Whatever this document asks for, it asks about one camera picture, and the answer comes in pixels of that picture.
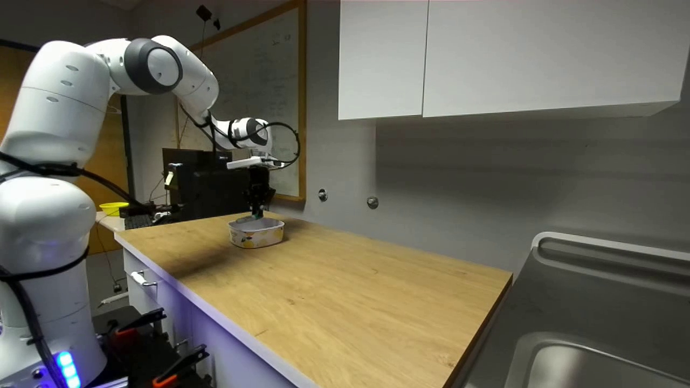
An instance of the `butcher block counter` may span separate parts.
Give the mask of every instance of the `butcher block counter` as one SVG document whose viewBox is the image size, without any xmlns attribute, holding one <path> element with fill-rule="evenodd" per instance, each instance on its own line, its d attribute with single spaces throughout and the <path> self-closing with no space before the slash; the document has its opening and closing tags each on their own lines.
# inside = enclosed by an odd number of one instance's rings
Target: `butcher block counter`
<svg viewBox="0 0 690 388">
<path fill-rule="evenodd" d="M 151 293 L 168 300 L 173 334 L 190 325 L 175 321 L 190 321 L 183 315 L 198 308 L 285 386 L 440 388 L 511 280 L 502 269 L 278 213 L 267 218 L 287 222 L 282 244 L 239 250 L 229 231 L 237 218 L 244 213 L 121 231 L 116 241 L 134 269 L 151 272 L 144 274 L 153 278 Z M 179 308 L 164 291 L 188 306 Z M 216 341 L 205 341 L 211 356 Z M 213 373 L 229 373 L 233 366 L 224 362 L 233 360 L 239 356 L 216 356 Z M 222 379 L 272 386 L 248 373 L 250 366 L 237 366 L 216 379 L 220 388 Z"/>
</svg>

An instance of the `upper cabinet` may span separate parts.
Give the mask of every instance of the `upper cabinet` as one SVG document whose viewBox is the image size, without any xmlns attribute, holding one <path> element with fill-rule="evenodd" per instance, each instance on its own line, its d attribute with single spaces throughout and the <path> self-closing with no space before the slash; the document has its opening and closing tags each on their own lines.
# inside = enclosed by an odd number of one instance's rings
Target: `upper cabinet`
<svg viewBox="0 0 690 388">
<path fill-rule="evenodd" d="M 423 30 L 423 50 L 416 47 L 418 37 L 408 39 L 412 28 L 395 22 L 395 13 L 384 13 L 382 24 L 362 24 L 358 37 L 351 32 L 360 15 L 371 17 L 367 6 L 397 9 L 395 4 L 341 2 L 341 119 L 500 112 L 647 116 L 681 101 L 690 47 L 688 0 L 429 0 L 427 9 L 423 2 L 397 4 L 427 11 L 418 17 L 425 28 L 414 28 Z M 416 58 L 382 52 L 384 45 L 392 45 L 386 47 L 390 52 L 401 45 L 412 50 L 408 43 L 420 52 Z M 364 54 L 377 56 L 375 69 Z M 416 75 L 418 86 L 399 73 Z M 399 91 L 386 84 L 410 95 L 416 88 L 418 106 L 405 99 L 403 114 L 384 110 L 403 106 Z"/>
</svg>

